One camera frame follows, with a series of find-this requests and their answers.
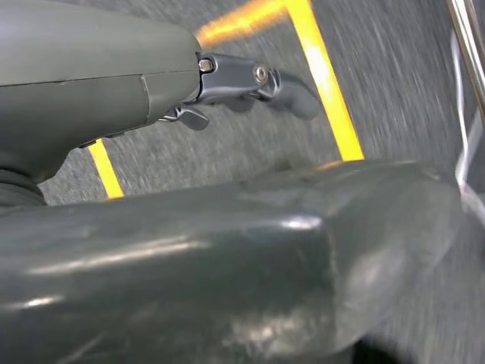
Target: yellow road marking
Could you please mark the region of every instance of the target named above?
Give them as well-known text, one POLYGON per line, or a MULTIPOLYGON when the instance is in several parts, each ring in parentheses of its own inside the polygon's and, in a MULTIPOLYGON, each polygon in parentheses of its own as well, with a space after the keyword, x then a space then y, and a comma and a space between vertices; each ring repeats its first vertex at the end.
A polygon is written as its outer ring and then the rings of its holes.
POLYGON ((197 37, 201 47, 210 48, 235 38, 258 33, 287 15, 285 0, 252 0, 200 28, 197 37))
POLYGON ((109 199, 123 197, 123 190, 119 185, 115 170, 112 168, 108 153, 103 140, 97 140, 95 144, 89 147, 96 168, 100 174, 101 182, 105 187, 109 199))
MULTIPOLYGON (((345 161, 364 154, 323 41, 310 0, 251 0, 246 5, 204 25, 197 37, 204 48, 258 33, 290 15, 328 120, 345 161)), ((123 190, 102 140, 89 147, 108 198, 123 197, 123 190)))
POLYGON ((364 159, 364 153, 318 29, 311 1, 287 0, 286 5, 318 89, 342 159, 364 159))

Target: gray pavement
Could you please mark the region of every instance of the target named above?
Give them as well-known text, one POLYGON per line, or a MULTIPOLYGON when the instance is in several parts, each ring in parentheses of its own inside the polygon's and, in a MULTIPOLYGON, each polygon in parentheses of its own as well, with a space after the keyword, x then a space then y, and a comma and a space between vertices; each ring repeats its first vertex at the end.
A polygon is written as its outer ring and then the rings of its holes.
MULTIPOLYGON (((243 0, 65 0, 167 20, 196 30, 243 0)), ((368 158, 415 159, 452 172, 460 150, 449 40, 451 22, 434 0, 314 0, 349 111, 368 158)), ((287 20, 218 52, 260 58, 311 74, 287 20)), ((467 113, 474 105, 469 88, 467 113)), ((281 166, 339 158, 325 113, 311 122, 257 105, 247 115, 204 109, 201 133, 181 124, 155 124, 106 144, 128 195, 248 178, 281 166)), ((485 190, 485 168, 472 184, 485 190)), ((87 150, 72 152, 61 171, 41 186, 53 204, 100 200, 103 187, 87 150)), ((374 337, 410 350, 419 364, 485 362, 483 234, 474 222, 435 271, 374 337)))

